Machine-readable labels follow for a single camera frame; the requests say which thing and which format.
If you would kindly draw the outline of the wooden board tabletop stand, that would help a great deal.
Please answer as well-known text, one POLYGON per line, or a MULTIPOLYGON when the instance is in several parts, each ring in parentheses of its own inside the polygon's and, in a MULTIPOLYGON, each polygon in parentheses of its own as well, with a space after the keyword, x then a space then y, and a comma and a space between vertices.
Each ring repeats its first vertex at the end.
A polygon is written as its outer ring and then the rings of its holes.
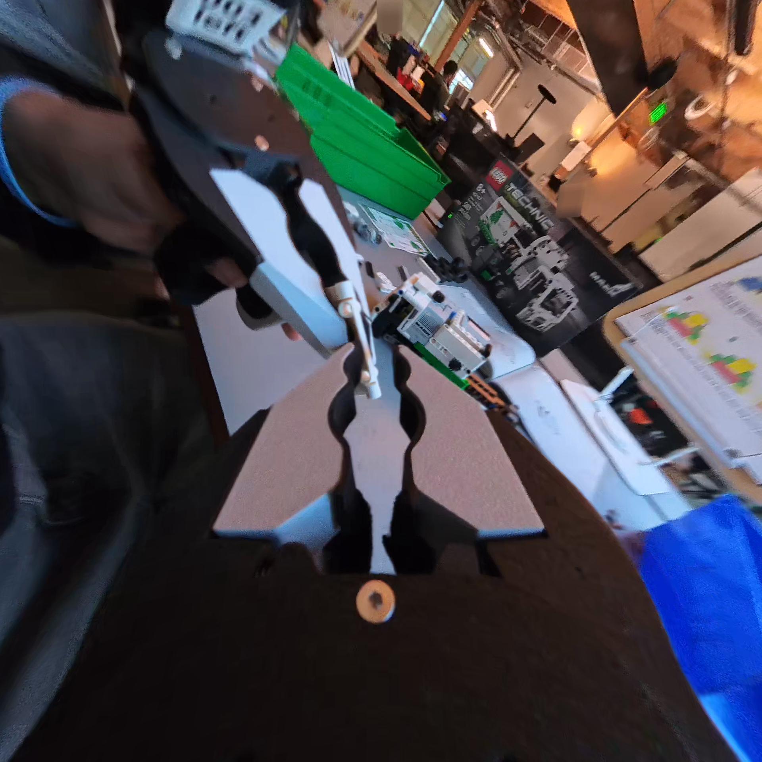
POLYGON ((760 257, 760 254, 755 256, 750 254, 734 254, 727 262, 715 261, 708 263, 693 272, 685 273, 671 283, 664 284, 617 306, 605 316, 603 333, 606 342, 623 361, 624 367, 614 376, 604 390, 600 392, 596 392, 593 388, 580 383, 566 380, 561 382, 565 394, 576 409, 576 412, 581 416, 583 422, 587 425, 590 433, 593 434, 594 438, 606 452, 610 462, 615 465, 620 474, 635 488, 637 493, 647 495, 658 491, 658 488, 655 486, 655 474, 662 462, 670 462, 680 458, 682 455, 696 453, 705 460, 710 469, 727 485, 729 491, 748 499, 753 504, 760 505, 761 481, 760 484, 755 484, 744 471, 730 470, 719 462, 719 459, 709 451, 708 446, 700 440, 699 435, 692 432, 689 424, 681 421, 664 397, 645 379, 643 369, 634 359, 629 358, 625 354, 624 349, 620 346, 625 337, 614 324, 615 318, 627 312, 651 305, 653 302, 688 288, 694 283, 706 280, 714 274, 723 272, 731 267, 735 267, 737 264, 756 257, 760 257), (674 450, 669 456, 656 459, 648 456, 644 447, 636 442, 634 435, 628 431, 626 425, 616 416, 615 411, 611 407, 611 399, 615 391, 629 378, 634 378, 635 381, 640 383, 645 393, 656 402, 667 419, 685 437, 687 445, 684 448, 674 450))

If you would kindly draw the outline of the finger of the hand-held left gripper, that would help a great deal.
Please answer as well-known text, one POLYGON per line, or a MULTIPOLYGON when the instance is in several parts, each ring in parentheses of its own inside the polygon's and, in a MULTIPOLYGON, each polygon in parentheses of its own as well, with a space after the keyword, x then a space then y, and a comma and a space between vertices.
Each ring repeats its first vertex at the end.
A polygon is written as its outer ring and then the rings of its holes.
POLYGON ((343 226, 344 218, 336 213, 325 188, 313 180, 303 180, 298 198, 308 216, 315 242, 307 245, 308 255, 319 273, 323 290, 340 281, 351 281, 364 289, 364 258, 357 253, 343 226))
POLYGON ((319 274, 297 251, 281 202, 240 170, 212 169, 210 176, 259 254, 250 287, 279 320, 329 358, 348 342, 348 329, 330 304, 319 274))

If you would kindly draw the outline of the green printed sticker sheet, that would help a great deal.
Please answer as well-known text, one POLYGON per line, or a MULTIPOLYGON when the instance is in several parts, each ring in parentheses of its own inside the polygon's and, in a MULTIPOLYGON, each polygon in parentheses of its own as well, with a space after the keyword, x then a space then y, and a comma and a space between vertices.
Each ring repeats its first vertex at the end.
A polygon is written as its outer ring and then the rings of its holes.
POLYGON ((389 248, 422 257, 432 253, 408 219, 367 205, 361 205, 360 208, 371 227, 389 248))

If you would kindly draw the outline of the green plastic bin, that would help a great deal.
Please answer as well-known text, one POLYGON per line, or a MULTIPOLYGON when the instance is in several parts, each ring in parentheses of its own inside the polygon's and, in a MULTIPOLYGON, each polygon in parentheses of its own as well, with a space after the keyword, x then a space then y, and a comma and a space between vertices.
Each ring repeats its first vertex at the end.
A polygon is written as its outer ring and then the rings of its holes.
POLYGON ((409 219, 451 182, 405 128, 390 136, 326 125, 312 132, 310 143, 334 183, 409 219))
POLYGON ((297 43, 288 49, 275 80, 281 95, 314 132, 320 126, 329 125, 349 133, 375 133, 390 139, 398 134, 392 116, 339 79, 297 43))

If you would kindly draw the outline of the white cabinet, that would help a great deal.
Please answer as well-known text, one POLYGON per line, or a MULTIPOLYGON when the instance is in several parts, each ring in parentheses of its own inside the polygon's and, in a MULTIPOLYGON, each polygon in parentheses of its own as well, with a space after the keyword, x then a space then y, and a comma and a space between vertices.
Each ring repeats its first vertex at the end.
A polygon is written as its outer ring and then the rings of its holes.
POLYGON ((667 282, 726 251, 761 223, 761 170, 751 169, 653 243, 639 260, 667 282))
POLYGON ((598 148, 560 186, 557 206, 567 216, 575 212, 575 218, 585 221, 614 254, 699 186, 675 158, 658 166, 629 146, 598 148))

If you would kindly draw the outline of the person's left hand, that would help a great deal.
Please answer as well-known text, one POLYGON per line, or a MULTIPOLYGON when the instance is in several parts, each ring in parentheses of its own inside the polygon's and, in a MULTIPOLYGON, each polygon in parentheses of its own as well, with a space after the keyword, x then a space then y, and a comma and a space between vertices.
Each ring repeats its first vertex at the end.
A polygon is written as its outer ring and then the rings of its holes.
POLYGON ((23 90, 4 104, 2 144, 14 191, 102 243, 152 255, 184 222, 129 114, 23 90))

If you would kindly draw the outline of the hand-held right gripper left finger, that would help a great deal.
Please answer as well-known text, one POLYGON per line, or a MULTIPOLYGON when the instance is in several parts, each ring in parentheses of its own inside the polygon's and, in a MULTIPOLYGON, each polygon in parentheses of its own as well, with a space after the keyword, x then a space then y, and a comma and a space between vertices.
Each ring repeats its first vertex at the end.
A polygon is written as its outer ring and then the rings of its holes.
POLYGON ((359 381, 360 351, 345 344, 271 406, 214 521, 216 538, 371 561, 372 518, 345 437, 359 381))

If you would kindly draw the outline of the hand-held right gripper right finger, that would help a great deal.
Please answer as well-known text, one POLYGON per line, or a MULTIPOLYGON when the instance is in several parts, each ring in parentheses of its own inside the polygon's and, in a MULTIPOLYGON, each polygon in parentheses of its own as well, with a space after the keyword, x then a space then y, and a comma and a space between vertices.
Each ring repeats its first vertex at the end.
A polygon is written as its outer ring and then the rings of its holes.
POLYGON ((408 348, 395 350, 394 382, 408 445, 386 539, 470 542, 543 533, 481 405, 408 348))

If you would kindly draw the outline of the wooden table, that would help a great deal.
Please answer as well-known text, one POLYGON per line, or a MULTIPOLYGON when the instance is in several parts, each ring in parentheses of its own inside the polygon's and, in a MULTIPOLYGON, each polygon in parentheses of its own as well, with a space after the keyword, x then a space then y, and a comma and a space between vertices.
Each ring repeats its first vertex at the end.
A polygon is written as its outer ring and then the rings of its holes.
POLYGON ((426 122, 430 122, 431 115, 421 107, 417 100, 415 100, 410 93, 393 77, 387 70, 385 64, 379 57, 379 53, 369 44, 366 40, 362 40, 357 49, 357 56, 365 64, 371 74, 378 80, 387 90, 395 93, 400 100, 408 105, 414 112, 422 117, 426 122))

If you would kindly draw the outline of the black pole stand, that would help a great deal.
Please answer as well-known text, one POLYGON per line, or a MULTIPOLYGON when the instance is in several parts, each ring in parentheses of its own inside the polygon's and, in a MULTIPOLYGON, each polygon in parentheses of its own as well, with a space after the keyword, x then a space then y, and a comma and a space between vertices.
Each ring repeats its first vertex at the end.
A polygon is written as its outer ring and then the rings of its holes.
POLYGON ((534 118, 537 111, 546 103, 549 102, 551 105, 555 105, 557 103, 556 97, 553 95, 553 93, 547 89, 546 86, 539 84, 537 86, 537 90, 540 95, 540 99, 538 102, 533 106, 533 108, 529 111, 527 117, 524 119, 524 121, 520 124, 519 128, 516 130, 515 134, 512 136, 511 140, 513 143, 513 157, 512 161, 514 163, 519 163, 519 158, 521 154, 521 148, 517 146, 518 136, 521 131, 527 127, 529 122, 534 118))

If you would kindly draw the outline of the black lego set box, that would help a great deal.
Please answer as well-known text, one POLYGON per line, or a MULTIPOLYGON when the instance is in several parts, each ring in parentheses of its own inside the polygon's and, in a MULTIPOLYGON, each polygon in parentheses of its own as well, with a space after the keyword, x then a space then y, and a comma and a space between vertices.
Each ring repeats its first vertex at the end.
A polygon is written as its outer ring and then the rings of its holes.
POLYGON ((497 157, 438 234, 518 336, 545 357, 633 298, 642 284, 497 157))

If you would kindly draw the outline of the open instruction booklet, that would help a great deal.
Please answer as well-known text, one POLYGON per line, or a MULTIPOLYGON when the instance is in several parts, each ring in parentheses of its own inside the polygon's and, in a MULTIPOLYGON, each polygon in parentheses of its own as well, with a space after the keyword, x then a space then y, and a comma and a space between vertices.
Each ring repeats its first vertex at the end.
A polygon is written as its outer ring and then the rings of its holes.
POLYGON ((441 290, 491 340, 481 376, 508 397, 537 449, 593 503, 602 485, 604 455, 557 381, 537 362, 528 343, 492 319, 470 291, 449 285, 441 290))

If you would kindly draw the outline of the lego truck model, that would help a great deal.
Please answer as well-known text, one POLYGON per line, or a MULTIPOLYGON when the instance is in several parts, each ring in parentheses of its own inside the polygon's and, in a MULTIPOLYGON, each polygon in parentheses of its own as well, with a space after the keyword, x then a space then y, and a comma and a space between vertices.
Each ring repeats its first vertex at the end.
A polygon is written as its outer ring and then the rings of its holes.
POLYGON ((405 347, 476 400, 518 422, 518 410, 479 373, 489 359, 489 336, 455 307, 435 283, 416 273, 394 287, 372 312, 374 338, 405 347))

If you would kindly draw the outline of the white lego connector piece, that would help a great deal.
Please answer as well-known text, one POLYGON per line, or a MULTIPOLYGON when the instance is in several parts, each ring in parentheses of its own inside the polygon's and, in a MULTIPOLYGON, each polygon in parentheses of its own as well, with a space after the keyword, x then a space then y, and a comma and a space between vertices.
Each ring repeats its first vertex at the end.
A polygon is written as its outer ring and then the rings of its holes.
POLYGON ((370 312, 364 289, 359 291, 351 281, 340 281, 324 289, 331 306, 347 326, 348 337, 360 351, 359 385, 371 400, 382 396, 376 367, 376 351, 371 329, 370 312))

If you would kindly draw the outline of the printed instruction sheet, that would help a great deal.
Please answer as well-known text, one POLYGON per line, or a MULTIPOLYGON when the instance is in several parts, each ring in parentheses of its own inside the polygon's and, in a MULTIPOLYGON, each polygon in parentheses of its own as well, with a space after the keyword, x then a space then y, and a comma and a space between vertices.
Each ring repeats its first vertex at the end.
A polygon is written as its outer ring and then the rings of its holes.
POLYGON ((761 265, 750 259, 614 319, 621 348, 730 470, 760 484, 761 265))

